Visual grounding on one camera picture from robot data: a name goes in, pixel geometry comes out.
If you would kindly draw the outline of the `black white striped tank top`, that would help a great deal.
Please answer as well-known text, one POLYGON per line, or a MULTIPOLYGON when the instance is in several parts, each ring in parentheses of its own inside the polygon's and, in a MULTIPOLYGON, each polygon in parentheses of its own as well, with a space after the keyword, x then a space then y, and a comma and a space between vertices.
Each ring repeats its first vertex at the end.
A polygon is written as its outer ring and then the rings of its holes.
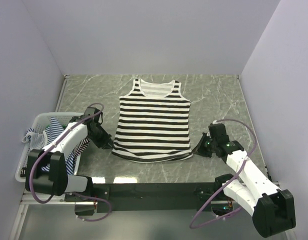
POLYGON ((112 154, 136 163, 182 161, 192 157, 189 131, 191 101, 182 84, 134 79, 119 97, 119 117, 112 154))

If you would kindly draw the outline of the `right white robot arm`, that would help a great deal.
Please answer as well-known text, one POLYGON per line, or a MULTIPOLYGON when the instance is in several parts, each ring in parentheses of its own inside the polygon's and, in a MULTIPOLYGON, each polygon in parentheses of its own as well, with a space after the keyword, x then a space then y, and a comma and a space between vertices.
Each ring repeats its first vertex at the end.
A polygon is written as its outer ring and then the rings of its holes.
POLYGON ((213 194, 194 217, 197 218, 214 198, 224 200, 228 197, 251 215, 255 229, 264 238, 295 228, 292 193, 271 182, 251 160, 251 152, 247 152, 238 141, 230 140, 223 120, 213 121, 208 130, 208 133, 202 134, 193 152, 208 158, 215 154, 235 174, 215 179, 213 194))

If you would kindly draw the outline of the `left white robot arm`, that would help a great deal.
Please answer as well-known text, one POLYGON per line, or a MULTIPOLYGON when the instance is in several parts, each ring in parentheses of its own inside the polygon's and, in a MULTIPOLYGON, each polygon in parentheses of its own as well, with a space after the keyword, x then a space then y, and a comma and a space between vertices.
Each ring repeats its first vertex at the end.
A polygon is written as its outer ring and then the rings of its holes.
POLYGON ((85 139, 92 141, 100 149, 113 148, 112 136, 102 127, 103 109, 102 104, 98 109, 93 103, 82 115, 72 118, 54 141, 42 149, 33 149, 29 152, 25 188, 37 202, 47 202, 39 199, 37 194, 53 197, 76 193, 82 201, 88 201, 93 197, 92 178, 68 174, 66 159, 85 139))

